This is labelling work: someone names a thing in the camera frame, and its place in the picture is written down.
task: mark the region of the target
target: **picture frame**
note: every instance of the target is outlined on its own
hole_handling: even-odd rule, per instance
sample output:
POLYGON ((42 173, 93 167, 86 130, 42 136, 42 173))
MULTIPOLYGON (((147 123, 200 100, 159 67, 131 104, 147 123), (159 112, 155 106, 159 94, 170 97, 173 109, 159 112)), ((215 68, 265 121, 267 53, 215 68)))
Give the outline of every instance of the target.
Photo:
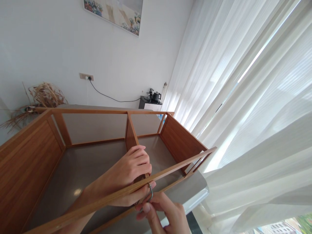
POLYGON ((139 36, 143 0, 83 0, 89 13, 139 36))

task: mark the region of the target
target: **gray countertop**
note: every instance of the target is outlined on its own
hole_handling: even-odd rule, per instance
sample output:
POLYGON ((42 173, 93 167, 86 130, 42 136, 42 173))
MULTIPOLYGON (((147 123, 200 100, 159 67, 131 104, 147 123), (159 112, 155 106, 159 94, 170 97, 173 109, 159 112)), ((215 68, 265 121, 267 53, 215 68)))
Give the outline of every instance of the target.
MULTIPOLYGON (((80 105, 61 105, 59 108, 124 109, 80 105)), ((131 118, 138 136, 156 133, 160 124, 157 115, 131 115, 131 118)), ((64 114, 64 120, 73 144, 120 138, 125 134, 125 114, 64 114)), ((159 136, 139 138, 139 143, 146 146, 152 164, 152 174, 175 164, 159 136)), ((29 229, 61 216, 88 184, 107 171, 125 153, 123 141, 67 149, 31 220, 29 229)), ((180 170, 165 176, 156 181, 154 191, 163 189, 181 177, 180 170)), ((183 204, 188 213, 208 195, 209 190, 206 180, 196 171, 194 175, 174 185, 165 193, 172 201, 183 204)), ((82 233, 89 233, 127 209, 128 207, 107 206, 98 210, 82 233)), ((163 213, 159 213, 159 218, 163 225, 167 225, 168 221, 163 213)), ((146 219, 136 221, 134 212, 101 233, 150 233, 150 227, 146 219)))

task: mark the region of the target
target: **blue flowers in painting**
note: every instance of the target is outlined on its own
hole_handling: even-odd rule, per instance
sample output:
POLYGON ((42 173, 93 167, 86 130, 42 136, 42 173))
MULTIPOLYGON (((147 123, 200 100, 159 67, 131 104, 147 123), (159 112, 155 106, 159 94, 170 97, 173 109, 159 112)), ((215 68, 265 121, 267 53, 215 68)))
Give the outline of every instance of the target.
POLYGON ((139 35, 140 31, 140 23, 141 23, 141 14, 135 12, 134 19, 129 18, 130 26, 126 23, 121 25, 122 28, 134 33, 135 35, 139 35))
POLYGON ((101 4, 97 3, 94 0, 84 0, 84 4, 85 9, 102 17, 103 8, 101 4))

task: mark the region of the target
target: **wooden crate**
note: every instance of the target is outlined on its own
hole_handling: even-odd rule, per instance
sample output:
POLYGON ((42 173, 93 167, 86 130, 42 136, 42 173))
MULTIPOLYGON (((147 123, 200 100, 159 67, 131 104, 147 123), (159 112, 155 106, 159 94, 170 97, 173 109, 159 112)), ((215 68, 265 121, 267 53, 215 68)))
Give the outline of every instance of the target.
MULTIPOLYGON (((194 174, 199 166, 216 149, 216 147, 207 149, 172 117, 173 112, 48 108, 38 108, 38 111, 43 113, 0 147, 0 233, 18 234, 25 231, 67 148, 121 140, 125 141, 128 151, 132 146, 139 144, 138 138, 159 135, 176 161, 176 165, 150 177, 148 174, 142 175, 141 178, 135 180, 134 184, 126 188, 25 233, 53 233, 107 206, 114 199, 128 195, 152 180, 156 181, 181 169, 185 176, 162 190, 165 191, 194 174), (125 137, 72 144, 63 119, 64 113, 127 114, 125 137), (132 114, 163 114, 157 133, 137 136, 131 120, 132 114), (186 173, 185 169, 193 161, 197 162, 186 173)), ((102 231, 133 211, 134 207, 131 207, 91 233, 95 234, 102 231)))

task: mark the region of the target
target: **black cable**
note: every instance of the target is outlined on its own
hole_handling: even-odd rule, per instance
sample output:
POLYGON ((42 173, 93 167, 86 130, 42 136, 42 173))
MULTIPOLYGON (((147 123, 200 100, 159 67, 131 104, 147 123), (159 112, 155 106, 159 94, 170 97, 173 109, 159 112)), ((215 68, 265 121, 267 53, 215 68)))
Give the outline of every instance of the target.
POLYGON ((117 102, 132 102, 132 101, 118 101, 118 100, 116 100, 116 99, 113 99, 113 100, 115 100, 115 101, 117 101, 117 102))

